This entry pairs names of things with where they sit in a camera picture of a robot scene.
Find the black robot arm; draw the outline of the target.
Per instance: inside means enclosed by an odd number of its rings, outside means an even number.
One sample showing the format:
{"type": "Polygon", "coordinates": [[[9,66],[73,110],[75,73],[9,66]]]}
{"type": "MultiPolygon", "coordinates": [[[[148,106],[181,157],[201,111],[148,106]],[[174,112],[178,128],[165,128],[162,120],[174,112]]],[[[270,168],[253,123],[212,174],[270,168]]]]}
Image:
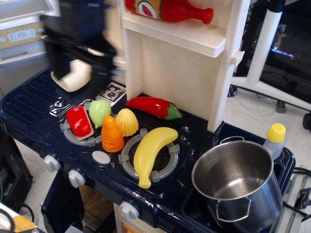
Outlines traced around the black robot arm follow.
{"type": "Polygon", "coordinates": [[[60,15],[40,15],[43,40],[49,63],[59,80],[70,73],[70,62],[80,60],[97,73],[111,75],[115,70],[116,49],[104,38],[104,0],[60,0],[60,15]]]}

